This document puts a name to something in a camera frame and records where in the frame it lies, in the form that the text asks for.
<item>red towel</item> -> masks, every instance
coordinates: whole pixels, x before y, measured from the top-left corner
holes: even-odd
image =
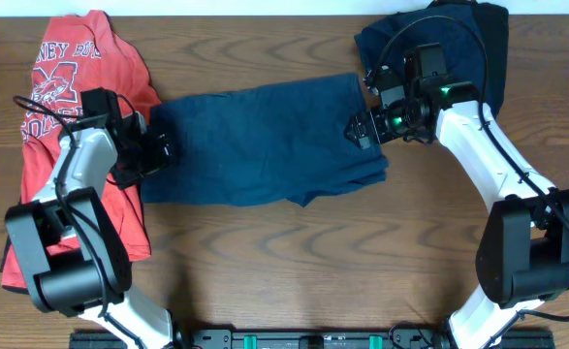
[[[150,108],[161,103],[149,83],[148,70],[136,49],[111,31],[105,13],[91,11],[84,17],[51,19],[32,70],[30,98],[57,113],[76,115],[81,114],[79,93],[103,86],[127,97],[148,121]],[[120,108],[125,116],[131,113],[124,102]],[[26,113],[21,124],[23,203],[30,202],[49,178],[60,153],[60,130],[53,118]],[[138,189],[133,186],[121,191],[106,184],[102,202],[129,258],[138,261],[149,257]],[[69,238],[47,251],[53,255],[77,247],[77,239]],[[6,256],[2,285],[26,287],[12,247]]]

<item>wooden floor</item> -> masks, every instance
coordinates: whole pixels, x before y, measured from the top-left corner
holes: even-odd
[[[114,18],[143,56],[163,100],[360,72],[353,35],[378,19],[349,17]],[[3,217],[22,166],[14,94],[46,18],[0,19],[0,261]],[[506,101],[498,121],[540,173],[569,188],[569,16],[511,16]],[[134,264],[152,298],[188,318],[238,328],[378,328],[437,324],[477,284],[485,206],[439,144],[389,143],[388,180],[357,193],[252,208],[145,206],[153,257]],[[569,293],[544,307],[569,314]],[[550,326],[569,348],[569,324]],[[62,348],[88,323],[42,314],[0,288],[0,348]]]

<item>dark blue cloth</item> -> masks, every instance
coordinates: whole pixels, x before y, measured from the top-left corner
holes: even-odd
[[[472,1],[433,2],[428,8],[386,16],[355,36],[360,58],[366,72],[374,67],[390,38],[407,24],[426,16],[449,16],[470,26],[483,40],[489,58],[487,103],[493,115],[499,113],[504,102],[506,61],[508,57],[508,11],[492,4]],[[405,51],[418,45],[440,43],[446,57],[446,68],[455,81],[471,81],[482,89],[484,59],[475,40],[456,23],[445,19],[420,22],[400,35],[384,62],[404,79]]]
[[[349,118],[365,109],[355,74],[164,103],[150,124],[176,132],[178,165],[148,177],[142,200],[306,206],[383,181],[381,148],[360,150],[344,138]]]

